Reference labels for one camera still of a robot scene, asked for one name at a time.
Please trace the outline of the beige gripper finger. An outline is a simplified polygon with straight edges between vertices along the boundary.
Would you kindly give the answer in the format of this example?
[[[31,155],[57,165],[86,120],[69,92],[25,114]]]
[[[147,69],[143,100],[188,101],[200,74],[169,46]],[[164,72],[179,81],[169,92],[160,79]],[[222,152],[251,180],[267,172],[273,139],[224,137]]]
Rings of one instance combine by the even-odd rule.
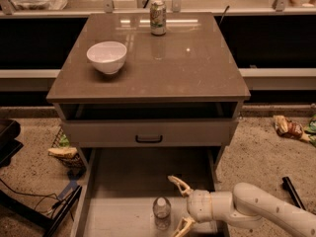
[[[185,235],[191,231],[195,223],[191,217],[183,217],[174,230],[172,237],[185,237]]]
[[[186,182],[176,176],[170,175],[168,180],[177,186],[183,197],[188,197],[194,191]]]

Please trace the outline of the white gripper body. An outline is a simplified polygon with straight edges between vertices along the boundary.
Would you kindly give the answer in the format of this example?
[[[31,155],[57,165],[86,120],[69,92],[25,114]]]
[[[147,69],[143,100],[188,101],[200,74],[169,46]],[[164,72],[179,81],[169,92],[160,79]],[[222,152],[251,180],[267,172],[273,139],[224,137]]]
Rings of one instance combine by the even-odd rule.
[[[187,211],[198,223],[212,220],[211,195],[208,191],[194,190],[187,199]]]

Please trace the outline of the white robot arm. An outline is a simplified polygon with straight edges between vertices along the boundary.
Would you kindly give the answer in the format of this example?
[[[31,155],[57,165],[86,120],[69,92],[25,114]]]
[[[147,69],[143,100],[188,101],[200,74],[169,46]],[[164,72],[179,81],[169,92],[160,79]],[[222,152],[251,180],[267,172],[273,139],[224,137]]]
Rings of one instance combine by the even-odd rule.
[[[187,199],[188,217],[183,217],[173,237],[184,237],[197,223],[213,220],[246,229],[254,229],[265,218],[293,237],[316,237],[316,215],[283,201],[264,190],[238,183],[232,192],[193,190],[176,176],[168,180]]]

